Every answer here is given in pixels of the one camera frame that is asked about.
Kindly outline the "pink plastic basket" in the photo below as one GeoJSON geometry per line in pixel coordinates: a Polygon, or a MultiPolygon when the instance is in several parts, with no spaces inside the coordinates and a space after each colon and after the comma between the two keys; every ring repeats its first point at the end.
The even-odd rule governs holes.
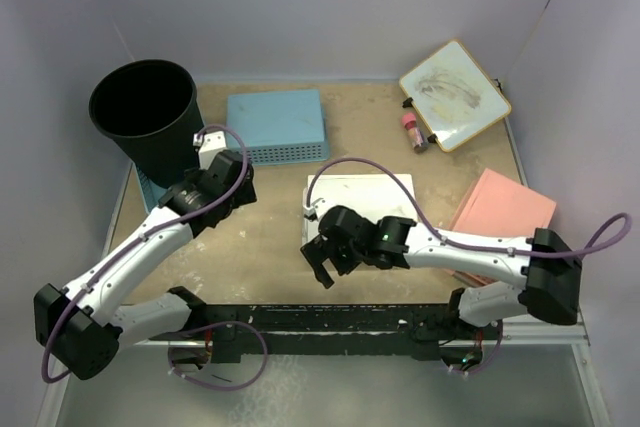
{"type": "Polygon", "coordinates": [[[484,235],[517,237],[548,228],[556,202],[507,178],[485,169],[470,186],[448,230],[484,235]]]}

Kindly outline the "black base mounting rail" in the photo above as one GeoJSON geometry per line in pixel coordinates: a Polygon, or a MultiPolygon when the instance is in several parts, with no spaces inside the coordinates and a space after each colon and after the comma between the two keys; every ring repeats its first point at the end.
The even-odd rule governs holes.
{"type": "Polygon", "coordinates": [[[479,328],[448,311],[445,304],[378,305],[248,305],[208,304],[198,307],[180,332],[155,341],[202,341],[198,327],[213,329],[214,363],[238,363],[243,355],[263,352],[255,328],[271,355],[403,356],[438,361],[454,341],[469,345],[496,340],[502,333],[494,321],[479,328]]]}

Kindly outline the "white plastic basket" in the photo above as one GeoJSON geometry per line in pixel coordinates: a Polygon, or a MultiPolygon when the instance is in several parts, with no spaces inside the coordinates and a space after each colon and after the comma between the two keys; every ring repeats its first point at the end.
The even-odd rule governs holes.
{"type": "Polygon", "coordinates": [[[418,220],[404,191],[387,174],[326,175],[312,189],[311,200],[323,199],[328,206],[342,205],[372,222],[384,216],[418,220]]]}

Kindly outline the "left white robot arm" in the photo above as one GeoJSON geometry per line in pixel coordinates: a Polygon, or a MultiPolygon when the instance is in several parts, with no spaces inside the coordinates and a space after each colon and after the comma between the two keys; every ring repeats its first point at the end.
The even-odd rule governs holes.
{"type": "Polygon", "coordinates": [[[142,224],[85,274],[34,297],[36,339],[81,380],[99,374],[118,350],[165,333],[202,334],[205,304],[183,287],[146,303],[124,300],[167,257],[234,209],[255,202],[253,169],[245,154],[218,152],[206,169],[190,169],[142,224]]]}

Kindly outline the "blue basket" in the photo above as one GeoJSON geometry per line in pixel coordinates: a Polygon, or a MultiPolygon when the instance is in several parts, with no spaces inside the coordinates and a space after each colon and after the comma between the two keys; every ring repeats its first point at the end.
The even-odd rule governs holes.
{"type": "Polygon", "coordinates": [[[167,189],[152,182],[136,164],[134,164],[133,167],[139,185],[144,210],[149,214],[151,210],[158,205],[159,200],[167,192],[167,189]]]}
{"type": "Polygon", "coordinates": [[[322,162],[330,157],[325,112],[316,89],[234,94],[226,126],[254,165],[322,162]]]}

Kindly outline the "pink capped small bottle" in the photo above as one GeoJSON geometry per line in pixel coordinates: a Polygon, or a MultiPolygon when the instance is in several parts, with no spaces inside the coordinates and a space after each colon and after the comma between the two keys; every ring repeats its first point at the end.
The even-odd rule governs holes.
{"type": "Polygon", "coordinates": [[[428,142],[418,126],[416,116],[408,112],[402,116],[401,122],[407,132],[413,151],[416,153],[424,152],[428,148],[428,142]]]}

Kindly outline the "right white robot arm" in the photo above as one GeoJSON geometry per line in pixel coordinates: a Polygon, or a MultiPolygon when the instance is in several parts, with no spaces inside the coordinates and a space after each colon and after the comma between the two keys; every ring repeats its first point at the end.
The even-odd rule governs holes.
{"type": "Polygon", "coordinates": [[[372,222],[351,208],[307,206],[304,218],[317,228],[300,251],[325,288],[339,275],[365,264],[380,270],[436,268],[490,279],[490,284],[452,294],[446,330],[467,338],[492,322],[528,314],[552,325],[578,321],[582,262],[553,231],[531,237],[486,237],[430,230],[411,218],[385,216],[372,222]]]}

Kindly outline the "small whiteboard with wooden frame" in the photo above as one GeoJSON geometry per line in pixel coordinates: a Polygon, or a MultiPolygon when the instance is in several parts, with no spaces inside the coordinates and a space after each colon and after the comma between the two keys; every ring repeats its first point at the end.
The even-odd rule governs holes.
{"type": "Polygon", "coordinates": [[[399,79],[417,116],[444,152],[452,152],[511,114],[496,83],[452,39],[399,79]]]}

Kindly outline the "large black plastic bucket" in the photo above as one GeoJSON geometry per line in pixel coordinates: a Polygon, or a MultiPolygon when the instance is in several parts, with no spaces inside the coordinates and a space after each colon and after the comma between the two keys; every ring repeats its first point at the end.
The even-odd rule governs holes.
{"type": "Polygon", "coordinates": [[[197,89],[190,73],[174,62],[142,60],[111,72],[94,88],[89,115],[162,188],[199,165],[193,136],[204,122],[197,89]]]}

